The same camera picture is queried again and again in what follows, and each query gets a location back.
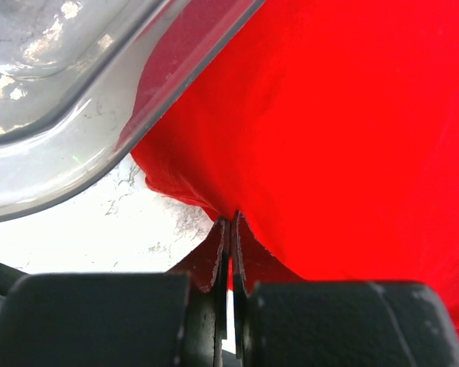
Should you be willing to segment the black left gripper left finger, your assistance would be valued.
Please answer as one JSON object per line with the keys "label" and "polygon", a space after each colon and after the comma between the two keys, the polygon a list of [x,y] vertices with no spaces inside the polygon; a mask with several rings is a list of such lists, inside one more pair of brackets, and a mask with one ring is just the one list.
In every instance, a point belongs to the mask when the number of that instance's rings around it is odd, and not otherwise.
{"label": "black left gripper left finger", "polygon": [[160,273],[0,263],[0,366],[221,366],[230,225]]}

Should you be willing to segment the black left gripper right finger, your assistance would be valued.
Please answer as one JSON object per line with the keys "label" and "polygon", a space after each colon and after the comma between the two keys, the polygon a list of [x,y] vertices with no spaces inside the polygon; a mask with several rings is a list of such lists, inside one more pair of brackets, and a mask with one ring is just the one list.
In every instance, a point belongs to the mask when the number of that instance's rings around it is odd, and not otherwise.
{"label": "black left gripper right finger", "polygon": [[245,216],[231,224],[236,355],[244,366],[459,366],[439,296],[411,281],[307,281]]}

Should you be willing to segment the bright red t-shirt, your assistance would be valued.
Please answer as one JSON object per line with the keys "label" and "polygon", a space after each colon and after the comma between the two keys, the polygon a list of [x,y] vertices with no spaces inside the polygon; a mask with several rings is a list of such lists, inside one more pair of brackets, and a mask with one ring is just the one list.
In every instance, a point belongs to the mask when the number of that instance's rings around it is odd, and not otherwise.
{"label": "bright red t-shirt", "polygon": [[459,1],[267,1],[132,156],[303,278],[425,282],[459,335]]}

